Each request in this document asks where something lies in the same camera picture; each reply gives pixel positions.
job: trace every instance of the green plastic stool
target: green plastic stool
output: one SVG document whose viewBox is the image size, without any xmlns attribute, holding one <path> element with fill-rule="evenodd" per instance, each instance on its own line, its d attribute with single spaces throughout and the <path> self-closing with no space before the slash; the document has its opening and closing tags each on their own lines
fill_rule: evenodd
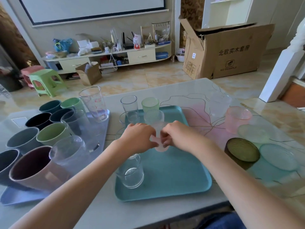
<svg viewBox="0 0 305 229">
<path fill-rule="evenodd" d="M 55 76 L 59 81 L 54 81 L 52 79 L 53 76 Z M 43 69 L 36 71 L 30 74 L 30 80 L 39 96 L 40 94 L 47 94 L 48 96 L 54 97 L 56 96 L 55 92 L 57 90 L 63 87 L 67 88 L 62 78 L 53 69 Z M 36 82 L 34 82 L 35 80 L 40 82 L 42 86 L 37 86 Z"/>
</svg>

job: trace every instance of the projector screen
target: projector screen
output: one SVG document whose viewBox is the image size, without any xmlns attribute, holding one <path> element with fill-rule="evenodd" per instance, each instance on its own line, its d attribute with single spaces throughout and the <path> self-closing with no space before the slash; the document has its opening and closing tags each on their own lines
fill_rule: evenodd
<svg viewBox="0 0 305 229">
<path fill-rule="evenodd" d="M 33 25 L 165 9 L 165 0 L 19 0 Z"/>
</svg>

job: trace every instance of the blue tray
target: blue tray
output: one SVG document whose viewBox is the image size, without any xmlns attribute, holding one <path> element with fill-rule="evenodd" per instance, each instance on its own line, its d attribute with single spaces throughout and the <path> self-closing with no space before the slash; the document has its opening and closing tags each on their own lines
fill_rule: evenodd
<svg viewBox="0 0 305 229">
<path fill-rule="evenodd" d="M 178 120 L 188 125 L 179 106 L 160 107 L 164 121 Z M 139 110 L 140 122 L 144 122 L 143 110 Z M 170 146 L 165 152 L 155 149 L 140 154 L 144 181 L 135 189 L 126 188 L 116 177 L 115 195 L 121 201 L 135 201 L 174 195 L 205 192 L 212 179 L 209 171 L 192 154 Z"/>
<path fill-rule="evenodd" d="M 97 158 L 102 151 L 104 150 L 104 145 L 105 145 L 105 139 L 106 139 L 106 134 L 107 134 L 107 128 L 108 128 L 108 123 L 109 123 L 109 118 L 110 118 L 110 111 L 108 111 L 109 117 L 106 121 L 97 123 L 92 115 L 87 112 L 87 117 L 89 121 L 91 122 L 93 127 L 100 127 L 102 129 L 101 133 L 97 136 L 97 140 L 99 143 L 99 146 L 96 150 L 90 153 L 90 160 L 93 161 L 95 158 Z M 1 195 L 0 202 L 4 206 L 8 205 L 14 205 L 14 204 L 20 204 L 24 202 L 29 202 L 29 201 L 38 201 L 38 200 L 43 200 L 47 196 L 49 196 L 50 193 L 47 192 L 42 192 L 38 190 L 34 190 L 31 188 L 28 188 L 26 190 L 19 190 L 15 189 L 13 187 L 7 187 L 3 194 Z"/>
</svg>

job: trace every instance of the small cardboard box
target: small cardboard box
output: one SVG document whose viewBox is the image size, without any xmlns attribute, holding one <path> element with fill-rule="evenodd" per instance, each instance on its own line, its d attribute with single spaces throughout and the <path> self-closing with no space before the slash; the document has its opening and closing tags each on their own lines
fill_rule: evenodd
<svg viewBox="0 0 305 229">
<path fill-rule="evenodd" d="M 183 70 L 192 78 L 219 78 L 255 71 L 274 24 L 237 24 L 194 30 L 179 17 L 187 33 Z"/>
<path fill-rule="evenodd" d="M 99 70 L 99 64 L 90 67 L 87 70 L 87 74 L 86 74 L 85 68 L 87 64 L 89 63 L 80 65 L 75 70 L 79 74 L 79 77 L 81 78 L 81 82 L 83 83 L 83 85 L 93 85 L 102 78 L 101 72 Z"/>
</svg>

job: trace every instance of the green cup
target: green cup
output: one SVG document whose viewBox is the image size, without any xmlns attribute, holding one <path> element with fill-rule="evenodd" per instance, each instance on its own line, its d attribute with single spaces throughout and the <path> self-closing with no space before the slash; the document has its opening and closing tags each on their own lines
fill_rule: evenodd
<svg viewBox="0 0 305 229">
<path fill-rule="evenodd" d="M 71 135 L 74 135 L 74 133 L 70 127 L 65 123 L 59 122 L 53 123 L 41 130 L 37 134 L 36 140 L 44 145 L 53 146 L 56 142 Z"/>
<path fill-rule="evenodd" d="M 159 110 L 159 100 L 157 98 L 145 98 L 142 100 L 141 104 L 144 112 L 148 112 L 150 110 Z"/>
<path fill-rule="evenodd" d="M 64 108 L 71 108 L 71 109 L 75 109 L 75 110 L 83 110 L 84 112 L 86 112 L 81 99 L 76 98 L 76 97 L 73 97 L 73 98 L 70 98 L 70 99 L 67 99 L 67 100 L 63 101 L 60 106 L 63 109 Z"/>
</svg>

